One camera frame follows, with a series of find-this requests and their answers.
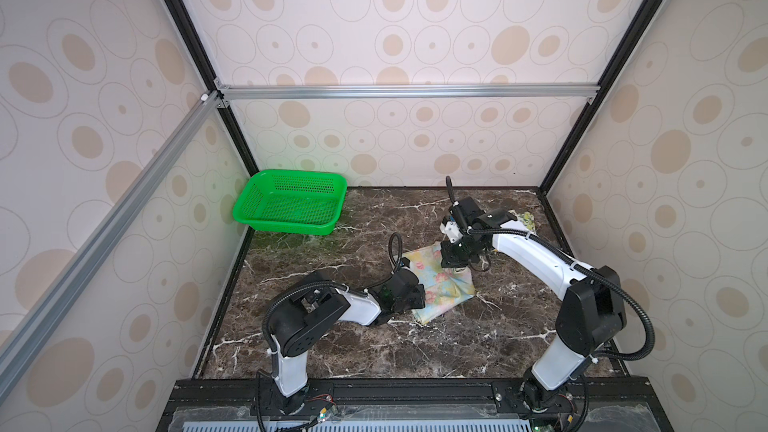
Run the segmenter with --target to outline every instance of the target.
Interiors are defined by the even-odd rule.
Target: robotic arm
[[[446,186],[451,207],[440,225],[447,237],[441,242],[444,268],[467,267],[495,249],[520,262],[562,300],[555,322],[557,336],[523,377],[521,396],[532,411],[550,407],[561,387],[581,375],[596,357],[639,360],[653,350],[650,319],[621,289],[616,272],[609,267],[595,270],[564,254],[531,234],[504,209],[486,212],[470,197],[456,200],[450,177],[446,177]],[[376,326],[395,314],[425,307],[424,287],[408,269],[408,259],[402,258],[402,240],[397,260],[391,245],[392,239],[389,254],[394,269],[384,282],[360,292],[313,272],[270,304],[262,329],[270,344],[273,378],[283,397],[300,396],[298,392],[307,383],[308,350],[336,321]],[[601,350],[627,323],[624,302],[638,313],[646,332],[645,344],[632,354]]]

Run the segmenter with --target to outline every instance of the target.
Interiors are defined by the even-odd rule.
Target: floral cloth
[[[530,212],[510,212],[515,214],[528,230],[536,232],[534,218]],[[426,307],[412,311],[413,317],[420,324],[427,324],[475,295],[470,268],[440,267],[440,242],[408,252],[403,257],[408,257],[411,261],[410,269],[418,277],[418,283],[424,285]]]

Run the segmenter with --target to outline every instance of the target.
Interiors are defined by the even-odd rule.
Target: marble surface
[[[555,242],[536,195],[529,191],[461,190],[486,210],[502,206],[535,216],[538,234]],[[398,231],[405,250],[442,239],[448,209],[444,189],[350,189],[336,230],[325,237],[256,232],[210,352],[203,378],[252,378],[269,371],[261,315],[268,302],[300,277],[323,269],[363,287],[390,270],[387,239]],[[560,302],[540,280],[507,256],[474,272],[474,298],[427,325],[410,312],[367,328],[338,323],[310,350],[311,378],[521,377],[554,337]],[[601,359],[589,375],[614,374]]]

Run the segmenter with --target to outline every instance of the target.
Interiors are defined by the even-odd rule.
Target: green plastic basket
[[[338,174],[265,170],[250,178],[232,216],[264,232],[328,235],[345,194],[346,179]]]

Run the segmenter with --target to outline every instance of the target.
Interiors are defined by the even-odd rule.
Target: wallpaper with circle pattern
[[[0,0],[0,344],[200,94],[159,0]]]
[[[768,0],[670,0],[550,199],[654,321],[677,432],[768,424]],[[630,312],[617,337],[637,350]]]
[[[259,168],[351,186],[537,186],[583,97],[233,102]]]
[[[240,249],[246,178],[206,120],[0,408],[1,432],[155,430]]]
[[[186,0],[235,85],[596,81],[642,0]]]

